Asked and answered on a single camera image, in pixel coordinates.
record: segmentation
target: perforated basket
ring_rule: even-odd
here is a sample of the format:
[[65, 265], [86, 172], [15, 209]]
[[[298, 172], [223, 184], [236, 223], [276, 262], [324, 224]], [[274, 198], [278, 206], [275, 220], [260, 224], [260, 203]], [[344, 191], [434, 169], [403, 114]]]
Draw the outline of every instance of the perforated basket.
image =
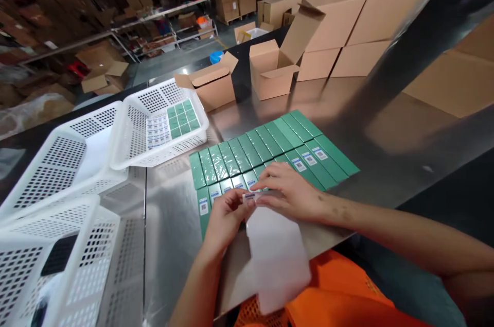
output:
[[[57, 199], [78, 197], [125, 181], [128, 170], [112, 170], [109, 153], [110, 132], [121, 105], [121, 101], [111, 103], [54, 129], [0, 206], [0, 220], [53, 194], [58, 194]], [[91, 162], [94, 156], [97, 164]], [[87, 168], [95, 171], [79, 179]]]
[[[120, 217], [97, 195], [40, 206], [0, 230], [0, 325], [31, 326], [40, 295], [52, 287], [43, 326], [94, 326]], [[74, 235], [72, 250], [54, 247]]]
[[[190, 99], [200, 127], [159, 147], [148, 150], [146, 119], [166, 114], [169, 107]], [[170, 79], [124, 99], [115, 120], [114, 144], [110, 166], [116, 170], [129, 166], [154, 167], [206, 143], [209, 120], [196, 92], [177, 87]]]

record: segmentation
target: green product box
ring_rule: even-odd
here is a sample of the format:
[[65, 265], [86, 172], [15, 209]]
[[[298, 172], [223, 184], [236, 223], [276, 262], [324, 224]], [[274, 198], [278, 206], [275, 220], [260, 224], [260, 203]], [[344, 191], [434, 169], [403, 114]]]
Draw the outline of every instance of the green product box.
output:
[[201, 158], [202, 172], [204, 173], [206, 185], [217, 183], [218, 178], [216, 177], [215, 167], [209, 155], [209, 150], [206, 148], [199, 151], [199, 157]]
[[266, 127], [266, 130], [273, 137], [274, 141], [276, 142], [278, 147], [281, 148], [283, 153], [286, 153], [289, 150], [293, 149], [293, 146], [291, 145], [291, 143], [283, 135], [283, 133], [278, 129], [278, 127], [276, 126], [276, 124], [273, 121], [268, 122], [267, 124], [265, 124], [263, 126]]
[[261, 165], [262, 164], [261, 157], [259, 157], [259, 154], [256, 152], [256, 149], [252, 145], [247, 134], [243, 134], [237, 137], [237, 139], [240, 142], [240, 145], [242, 146], [242, 149], [245, 152], [245, 155], [247, 156], [251, 166], [256, 167]]
[[358, 173], [360, 170], [345, 156], [327, 137], [319, 135], [314, 138], [321, 148], [343, 169], [348, 176]]
[[288, 142], [292, 146], [291, 149], [300, 147], [304, 143], [304, 142], [302, 142], [302, 139], [300, 139], [297, 136], [297, 134], [295, 134], [293, 132], [293, 130], [290, 128], [290, 126], [288, 126], [288, 124], [285, 122], [285, 120], [283, 120], [281, 118], [277, 118], [273, 122], [278, 127], [278, 129], [281, 131], [281, 133], [285, 136], [285, 138], [288, 140]]
[[312, 173], [311, 170], [307, 167], [307, 164], [302, 161], [300, 156], [296, 151], [289, 151], [285, 154], [288, 159], [290, 160], [290, 163], [292, 164], [292, 167], [295, 168], [295, 171], [297, 171], [300, 175], [304, 177], [305, 180], [307, 180], [309, 183], [311, 183], [313, 186], [315, 186], [317, 189], [320, 191], [324, 192], [324, 187], [319, 183], [319, 180], [315, 177], [315, 175]]
[[211, 208], [213, 208], [215, 198], [221, 196], [220, 183], [210, 185], [207, 190], [209, 192], [209, 201], [211, 202]]
[[233, 184], [231, 179], [225, 179], [220, 181], [221, 194], [225, 194], [230, 189], [233, 189]]
[[249, 140], [254, 146], [257, 154], [259, 155], [259, 157], [261, 157], [262, 163], [273, 158], [273, 155], [271, 154], [271, 152], [269, 152], [266, 144], [264, 144], [264, 142], [259, 137], [259, 134], [257, 134], [255, 130], [248, 131], [247, 137], [249, 137]]
[[233, 177], [235, 175], [240, 174], [240, 169], [238, 168], [237, 161], [235, 160], [235, 156], [233, 156], [233, 152], [228, 145], [228, 142], [223, 142], [218, 144], [220, 148], [221, 157], [223, 158], [223, 162], [226, 165], [226, 170], [228, 171], [228, 176]]
[[247, 159], [247, 156], [245, 155], [245, 152], [243, 151], [242, 146], [240, 145], [238, 139], [234, 138], [229, 140], [228, 145], [232, 150], [233, 156], [235, 157], [235, 161], [237, 161], [237, 165], [238, 168], [240, 169], [240, 172], [244, 173], [252, 169], [252, 165]]
[[262, 142], [266, 145], [272, 157], [276, 157], [279, 156], [280, 154], [283, 154], [283, 151], [281, 150], [280, 146], [278, 146], [278, 144], [274, 141], [273, 137], [271, 136], [271, 134], [269, 134], [269, 131], [266, 129], [264, 125], [256, 128], [255, 131], [257, 132], [257, 135], [259, 135], [259, 137], [261, 138]]
[[213, 162], [213, 166], [215, 168], [216, 177], [218, 180], [223, 180], [229, 177], [228, 170], [226, 169], [226, 165], [223, 162], [223, 158], [221, 157], [220, 147], [215, 145], [209, 148], [209, 155], [211, 156], [211, 160]]
[[348, 178], [348, 175], [341, 169], [341, 167], [329, 157], [315, 140], [308, 141], [306, 144], [312, 154], [317, 160], [324, 166], [328, 173], [336, 180], [337, 183]]
[[194, 188], [199, 189], [206, 186], [206, 180], [202, 172], [201, 159], [197, 152], [189, 156], [190, 169], [192, 170], [192, 178], [194, 179]]
[[312, 136], [316, 137], [322, 135], [323, 132], [319, 130], [309, 119], [303, 115], [303, 113], [299, 110], [295, 110], [290, 112], [294, 119], [298, 121], [299, 124], [303, 126], [304, 129]]
[[201, 223], [202, 239], [206, 235], [207, 223], [211, 214], [211, 202], [207, 187], [197, 190], [197, 204], [199, 208], [199, 222]]
[[281, 116], [281, 119], [284, 120], [288, 126], [293, 130], [297, 136], [302, 139], [302, 142], [307, 142], [312, 139], [312, 136], [309, 134], [309, 132], [304, 129], [304, 127], [298, 123], [296, 119], [293, 118], [291, 114], [285, 114]]
[[253, 186], [255, 183], [257, 183], [257, 175], [254, 172], [254, 170], [247, 171], [246, 173], [243, 173], [243, 179], [245, 183], [247, 184], [247, 189], [251, 192], [251, 186]]
[[310, 152], [307, 146], [303, 145], [296, 149], [298, 155], [305, 160], [305, 164], [309, 167], [309, 170], [315, 175], [319, 183], [327, 191], [330, 188], [338, 185], [324, 166], [317, 161], [317, 158]]
[[233, 188], [247, 189], [247, 185], [243, 179], [242, 175], [237, 175], [232, 178]]

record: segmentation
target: barcode label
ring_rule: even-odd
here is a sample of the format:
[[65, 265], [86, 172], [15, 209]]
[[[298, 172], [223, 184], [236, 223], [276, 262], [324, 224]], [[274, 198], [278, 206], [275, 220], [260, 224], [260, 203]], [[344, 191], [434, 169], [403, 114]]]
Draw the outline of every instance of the barcode label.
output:
[[310, 166], [315, 165], [317, 163], [317, 161], [314, 159], [314, 157], [312, 157], [312, 155], [309, 152], [302, 153], [302, 157], [304, 158], [304, 160], [307, 161], [307, 163]]
[[297, 170], [298, 170], [299, 173], [301, 173], [302, 171], [307, 170], [307, 168], [302, 163], [302, 161], [300, 160], [300, 158], [293, 159], [292, 160], [292, 163], [295, 165], [295, 167], [297, 168]]
[[322, 161], [322, 160], [325, 160], [327, 159], [328, 157], [326, 156], [326, 154], [323, 152], [322, 149], [320, 149], [320, 147], [316, 147], [316, 148], [313, 148], [312, 149], [312, 152], [315, 153], [315, 155]]
[[199, 200], [199, 215], [206, 215], [209, 212], [207, 207], [207, 198], [201, 198]]

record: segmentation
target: forearm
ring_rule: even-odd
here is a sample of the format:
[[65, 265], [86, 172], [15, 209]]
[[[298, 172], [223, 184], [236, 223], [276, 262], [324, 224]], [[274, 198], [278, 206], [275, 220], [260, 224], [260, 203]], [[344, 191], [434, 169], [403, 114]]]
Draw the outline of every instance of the forearm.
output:
[[322, 222], [356, 231], [440, 277], [494, 271], [493, 248], [454, 228], [335, 196], [325, 200]]
[[220, 278], [221, 255], [201, 248], [170, 319], [171, 327], [210, 327]]

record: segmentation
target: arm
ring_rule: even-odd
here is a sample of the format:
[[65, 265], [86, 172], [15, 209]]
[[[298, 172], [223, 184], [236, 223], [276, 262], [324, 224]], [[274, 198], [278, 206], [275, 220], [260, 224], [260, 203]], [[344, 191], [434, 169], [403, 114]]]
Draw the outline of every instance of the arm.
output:
[[248, 191], [234, 189], [215, 199], [204, 243], [171, 315], [171, 327], [213, 325], [223, 253], [237, 234], [240, 223], [254, 210], [252, 201], [240, 204], [244, 193]]
[[265, 187], [281, 191], [285, 199], [264, 196], [258, 204], [296, 219], [361, 233], [441, 277], [462, 310], [474, 298], [494, 295], [494, 249], [456, 229], [414, 214], [322, 193], [286, 163], [269, 165], [252, 189]]

